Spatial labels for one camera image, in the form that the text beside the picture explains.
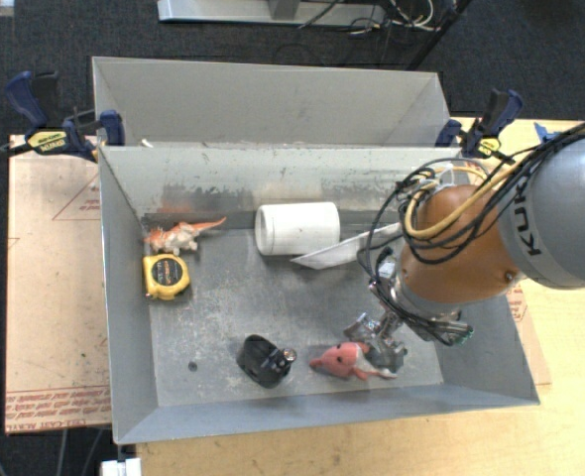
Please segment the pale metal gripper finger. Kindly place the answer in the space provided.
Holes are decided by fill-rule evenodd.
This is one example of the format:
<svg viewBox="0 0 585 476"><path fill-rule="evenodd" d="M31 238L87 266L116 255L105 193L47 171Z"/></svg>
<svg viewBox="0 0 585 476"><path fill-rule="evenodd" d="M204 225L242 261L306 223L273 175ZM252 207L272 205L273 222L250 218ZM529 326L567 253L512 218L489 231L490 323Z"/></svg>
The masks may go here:
<svg viewBox="0 0 585 476"><path fill-rule="evenodd" d="M388 380L396 379L398 377L396 372L392 372L387 367L375 365L369 360L366 360L366 372L370 376L376 376Z"/></svg>
<svg viewBox="0 0 585 476"><path fill-rule="evenodd" d="M358 343L363 351L368 353L375 341L375 320L368 313L362 313L343 330L343 334L349 341Z"/></svg>

